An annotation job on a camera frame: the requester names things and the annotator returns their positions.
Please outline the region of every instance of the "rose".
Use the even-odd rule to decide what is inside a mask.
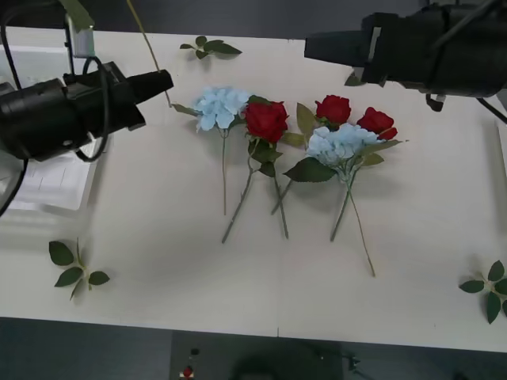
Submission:
[[[251,135],[277,143],[288,129],[284,102],[250,103],[245,110],[246,126]]]
[[[373,107],[368,107],[357,123],[367,131],[376,133],[379,140],[391,140],[398,134],[398,130],[393,127],[395,121]]]
[[[317,117],[326,117],[331,123],[343,124],[346,123],[350,117],[349,99],[345,97],[337,97],[335,95],[328,95],[322,103],[317,104]]]

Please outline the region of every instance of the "flower stem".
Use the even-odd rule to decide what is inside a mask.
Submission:
[[[288,190],[291,188],[291,186],[292,186],[293,183],[294,183],[294,181],[290,180],[288,182],[287,186],[285,186],[285,189],[281,193],[281,195],[279,194],[278,201],[276,202],[276,206],[271,210],[271,215],[275,215],[275,213],[278,211],[278,207],[280,207],[280,205],[282,204],[282,200],[284,200],[285,196],[288,193]]]
[[[222,178],[223,178],[223,214],[227,215],[227,178],[225,162],[225,142],[226,136],[222,137]]]
[[[280,186],[278,185],[278,181],[276,180],[276,175],[273,179],[275,180],[276,194],[278,195],[278,205],[280,206],[280,212],[282,214],[282,222],[284,224],[285,238],[288,239],[288,229],[287,229],[287,221],[285,220],[284,202],[282,201]]]
[[[354,173],[352,180],[350,181],[350,188],[354,184],[355,179],[356,179],[356,174]],[[347,194],[345,195],[345,200],[343,201],[343,206],[341,207],[340,216],[338,217],[338,221],[336,222],[333,232],[331,233],[331,242],[333,242],[336,237],[336,233],[338,232],[338,226],[340,226],[341,219],[343,218],[343,215],[345,214],[345,208],[347,207],[347,203],[349,202],[349,197],[350,197],[349,190],[347,190]]]
[[[155,64],[155,67],[157,68],[157,71],[160,72],[160,66],[158,65],[157,58],[155,57],[155,53],[153,52],[153,48],[151,47],[150,41],[148,40],[148,36],[144,30],[143,24],[141,23],[141,19],[139,18],[139,15],[135,11],[134,6],[132,5],[131,0],[127,0],[128,8],[130,9],[132,16],[135,18],[135,22],[137,23],[137,26],[139,27],[139,31],[143,34],[144,40],[146,41],[146,44],[148,45],[148,49],[150,50],[151,58],[153,59],[153,62]],[[167,94],[167,91],[164,91],[166,94],[167,104],[169,105],[169,108],[172,108],[171,100],[169,99],[169,95]]]
[[[366,241],[364,241],[363,226],[361,225],[361,219],[359,218],[359,212],[357,212],[356,202],[354,202],[354,197],[352,196],[351,184],[349,184],[349,183],[347,183],[347,190],[350,195],[350,200],[352,201],[352,205],[354,206],[354,210],[356,211],[357,221],[359,223],[359,230],[361,232],[361,238],[363,239],[364,251],[366,252],[366,256],[368,257],[368,263],[370,264],[370,268],[372,269],[373,277],[376,277],[375,269],[373,268],[372,259],[370,258],[370,254],[368,253],[368,249],[366,248]]]
[[[243,205],[243,202],[245,201],[246,193],[248,192],[248,188],[250,187],[250,182],[252,182],[252,176],[257,171],[257,170],[254,170],[254,168],[252,168],[252,166],[250,164],[250,159],[252,158],[252,154],[248,157],[249,173],[248,173],[248,179],[246,180],[245,190],[241,194],[241,199],[239,200],[239,205],[236,207],[236,211],[234,212],[234,215],[232,215],[231,223],[229,223],[229,226],[227,227],[227,231],[225,231],[225,234],[223,235],[222,244],[224,244],[225,241],[227,240],[227,238],[229,237],[229,233],[231,232],[232,226],[234,225],[234,222],[236,221],[236,217],[239,214],[239,210],[241,210],[241,206]]]

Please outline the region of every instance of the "green leaf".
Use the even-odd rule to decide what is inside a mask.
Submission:
[[[49,254],[51,255],[51,261],[61,267],[74,263],[74,255],[61,241],[49,242]]]
[[[207,53],[206,51],[196,50],[196,55],[198,59],[202,59],[204,57],[207,57],[209,53]]]
[[[88,283],[98,286],[107,283],[109,280],[110,280],[109,276],[106,275],[104,272],[94,272],[90,275]]]
[[[384,162],[384,159],[380,157],[377,153],[372,153],[366,156],[366,158],[363,161],[363,166],[373,166],[378,165]]]
[[[397,146],[398,144],[401,144],[401,143],[402,142],[398,141],[398,140],[390,140],[390,141],[383,142],[381,144],[368,145],[361,151],[361,155],[368,156],[369,154],[378,152],[379,150],[391,148],[391,147]]]
[[[500,313],[501,309],[501,301],[500,298],[493,292],[490,292],[490,295],[488,295],[488,303],[487,303],[487,315],[488,315],[488,322],[490,325],[494,322],[495,319],[497,319],[498,314]]]
[[[171,105],[174,107],[174,111],[176,111],[176,112],[184,113],[186,115],[190,115],[190,116],[194,116],[194,117],[199,116],[199,113],[197,113],[196,110],[191,109],[191,108],[187,108],[184,105],[176,104],[176,103],[172,103]]]
[[[78,32],[92,28],[95,23],[88,11],[78,0],[59,0],[65,8],[69,17],[72,19]]]
[[[272,162],[265,162],[262,164],[259,172],[271,178],[276,176],[275,165]]]
[[[293,146],[295,148],[300,148],[304,146],[306,140],[303,135],[299,133],[285,132],[282,138],[280,139],[281,143]]]
[[[213,51],[215,53],[228,54],[228,55],[242,54],[241,50],[238,50],[237,48],[232,47],[231,45],[228,45],[228,44],[217,44],[216,46],[213,47]]]
[[[326,182],[335,174],[334,170],[321,164],[313,157],[304,158],[284,173],[285,176],[296,182]]]
[[[459,289],[467,293],[479,293],[484,290],[484,281],[472,280],[459,285]]]
[[[494,290],[496,290],[501,295],[507,295],[507,279],[498,281],[494,286]]]
[[[72,285],[81,276],[82,269],[80,267],[69,268],[60,275],[58,281],[56,281],[55,287],[66,287],[68,285]]]
[[[206,42],[208,41],[208,39],[205,37],[205,36],[198,36],[196,38],[196,45],[201,48],[204,46],[204,44],[206,44]]]
[[[74,297],[74,295],[76,294],[76,292],[78,291],[79,287],[81,286],[82,284],[82,279],[79,279],[79,281],[76,283],[76,286],[74,287],[74,289],[72,290],[72,294],[71,294],[71,299],[70,301],[72,301],[72,298]]]
[[[248,100],[249,103],[261,103],[263,105],[271,105],[271,102],[267,100],[265,97],[258,97],[257,95],[252,95]]]
[[[269,142],[263,139],[251,141],[248,145],[248,153],[253,153],[252,158],[261,164],[265,162],[275,162],[282,155],[282,153],[276,151],[276,145],[270,146]]]
[[[216,46],[219,46],[219,45],[221,45],[221,44],[223,44],[223,40],[213,40],[213,41],[208,41],[208,42],[204,45],[203,49],[204,49],[204,51],[211,52],[211,51],[214,51],[214,50],[215,50],[215,47],[216,47]]]
[[[356,73],[351,73],[347,80],[345,81],[345,85],[348,87],[357,87],[365,85],[357,76]]]
[[[298,118],[298,128],[303,133],[307,140],[310,140],[310,137],[314,133],[315,128],[315,119],[314,113],[307,108],[305,105],[298,103],[296,114]]]
[[[493,266],[491,266],[490,274],[488,275],[488,280],[498,281],[504,276],[504,274],[505,274],[504,265],[500,261],[497,261],[496,263],[493,264]]]

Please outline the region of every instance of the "blue hydrangea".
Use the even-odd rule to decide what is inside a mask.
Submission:
[[[203,96],[196,100],[193,109],[199,112],[197,130],[209,131],[215,125],[228,129],[234,117],[246,107],[250,94],[231,87],[204,89]]]
[[[307,155],[317,158],[324,165],[335,166],[339,160],[351,158],[365,146],[383,143],[377,138],[376,133],[349,123],[342,124],[335,132],[320,127],[310,137]]]

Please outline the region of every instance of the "white table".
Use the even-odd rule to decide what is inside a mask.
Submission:
[[[126,75],[153,70],[137,34],[98,32],[97,53]],[[164,329],[289,336],[507,352],[505,316],[489,326],[479,297],[459,288],[470,270],[505,254],[507,187],[495,120],[472,99],[448,98],[442,113],[400,85],[342,86],[349,68],[303,57],[303,41],[224,38],[237,59],[190,59],[191,36],[151,36],[183,105],[205,85],[233,85],[313,107],[327,94],[351,99],[357,120],[368,106],[396,121],[409,142],[358,175],[355,198],[378,278],[370,276],[350,207],[337,240],[329,235],[344,189],[335,181],[297,184],[280,217],[274,191],[255,178],[246,206],[220,244],[246,180],[246,140],[231,134],[227,217],[222,214],[220,138],[195,132],[189,116],[159,96],[141,106],[148,125],[115,135],[97,167],[89,213],[59,219],[27,241],[0,225],[0,316]],[[61,32],[12,28],[12,44],[59,47]],[[279,170],[303,153],[286,153]],[[112,281],[68,301],[52,287],[61,270],[47,242],[86,241],[92,269]]]

